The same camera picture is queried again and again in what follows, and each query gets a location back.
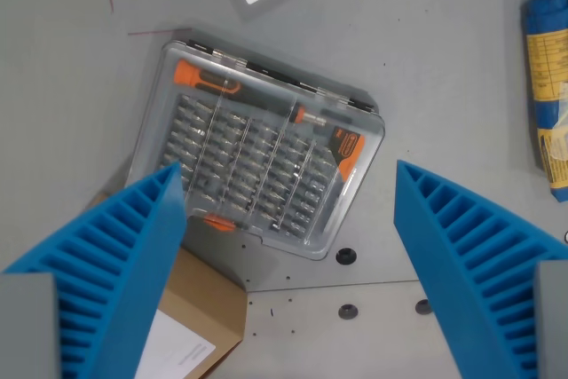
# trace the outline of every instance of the case lid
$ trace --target case lid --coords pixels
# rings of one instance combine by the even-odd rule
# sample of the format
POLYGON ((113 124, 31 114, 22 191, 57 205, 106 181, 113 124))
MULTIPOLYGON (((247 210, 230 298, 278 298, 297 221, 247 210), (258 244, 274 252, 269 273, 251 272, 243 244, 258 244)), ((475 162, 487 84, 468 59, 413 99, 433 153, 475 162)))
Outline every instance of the case lid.
POLYGON ((383 120, 367 104, 191 45, 162 51, 129 181, 180 161, 188 216, 324 257, 383 120))

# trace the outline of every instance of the screwdriver handle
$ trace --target screwdriver handle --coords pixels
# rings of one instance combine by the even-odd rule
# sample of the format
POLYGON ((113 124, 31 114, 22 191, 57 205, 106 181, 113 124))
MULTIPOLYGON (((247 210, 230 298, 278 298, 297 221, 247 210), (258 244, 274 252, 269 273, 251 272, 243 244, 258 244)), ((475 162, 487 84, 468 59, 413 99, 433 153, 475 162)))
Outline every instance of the screwdriver handle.
POLYGON ((174 73, 174 83, 209 92, 221 96, 224 93, 235 94, 241 90, 241 84, 234 80, 225 79, 210 71, 200 69, 181 59, 174 73))
MULTIPOLYGON (((270 98, 263 93, 243 89, 241 83, 225 79, 208 70, 200 69, 181 59, 176 67, 174 83, 191 86, 213 95, 224 96, 233 101, 261 108, 277 115, 288 117, 290 104, 286 100, 270 98)), ((299 103, 294 104, 289 120, 293 123, 304 121, 305 108, 299 103)))

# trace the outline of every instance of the metal plate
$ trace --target metal plate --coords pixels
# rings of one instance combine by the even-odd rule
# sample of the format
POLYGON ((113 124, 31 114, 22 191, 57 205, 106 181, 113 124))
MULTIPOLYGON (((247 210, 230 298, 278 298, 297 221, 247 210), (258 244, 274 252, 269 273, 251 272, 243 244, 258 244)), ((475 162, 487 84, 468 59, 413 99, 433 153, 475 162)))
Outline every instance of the metal plate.
POLYGON ((244 340, 211 378, 459 379, 436 317, 414 310, 423 298, 417 282, 250 294, 244 340))

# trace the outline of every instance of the blue package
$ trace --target blue package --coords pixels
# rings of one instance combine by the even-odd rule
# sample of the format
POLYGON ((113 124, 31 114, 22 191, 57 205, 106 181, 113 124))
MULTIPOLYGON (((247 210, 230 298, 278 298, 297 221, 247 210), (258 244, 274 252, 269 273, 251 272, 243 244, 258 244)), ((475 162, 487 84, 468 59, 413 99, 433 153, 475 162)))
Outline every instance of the blue package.
POLYGON ((531 0, 525 17, 542 164, 568 200, 568 0, 531 0))

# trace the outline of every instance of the white paper label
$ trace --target white paper label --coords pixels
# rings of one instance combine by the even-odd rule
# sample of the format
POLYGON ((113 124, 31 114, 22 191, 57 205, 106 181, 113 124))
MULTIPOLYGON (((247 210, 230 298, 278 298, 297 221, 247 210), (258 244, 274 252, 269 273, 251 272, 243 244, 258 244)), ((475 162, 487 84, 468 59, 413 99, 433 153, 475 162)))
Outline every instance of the white paper label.
POLYGON ((135 379, 183 379, 214 350, 214 344, 157 311, 135 379))

